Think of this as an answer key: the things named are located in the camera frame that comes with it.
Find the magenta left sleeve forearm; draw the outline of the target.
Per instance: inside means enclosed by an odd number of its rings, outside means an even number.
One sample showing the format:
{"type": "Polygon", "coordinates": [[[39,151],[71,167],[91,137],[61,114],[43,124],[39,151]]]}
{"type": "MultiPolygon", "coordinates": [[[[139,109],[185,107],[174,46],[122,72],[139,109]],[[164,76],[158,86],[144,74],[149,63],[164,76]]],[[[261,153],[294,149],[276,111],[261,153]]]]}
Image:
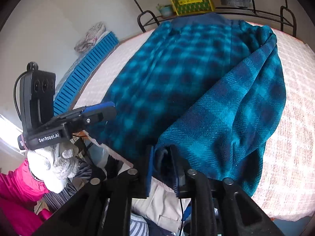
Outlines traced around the magenta left sleeve forearm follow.
{"type": "Polygon", "coordinates": [[[1,174],[1,235],[32,235],[52,215],[34,207],[50,191],[29,169],[25,159],[14,171],[1,174]]]}

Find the left white gloved hand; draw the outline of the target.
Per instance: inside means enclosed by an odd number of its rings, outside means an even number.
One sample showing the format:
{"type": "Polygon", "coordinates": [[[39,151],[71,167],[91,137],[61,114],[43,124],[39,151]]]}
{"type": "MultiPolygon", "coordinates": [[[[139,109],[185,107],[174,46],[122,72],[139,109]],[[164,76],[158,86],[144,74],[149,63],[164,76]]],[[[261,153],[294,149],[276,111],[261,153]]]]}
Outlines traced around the left white gloved hand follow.
{"type": "Polygon", "coordinates": [[[79,170],[78,153],[79,148],[70,141],[30,150],[27,152],[29,169],[49,191],[60,193],[79,170]]]}

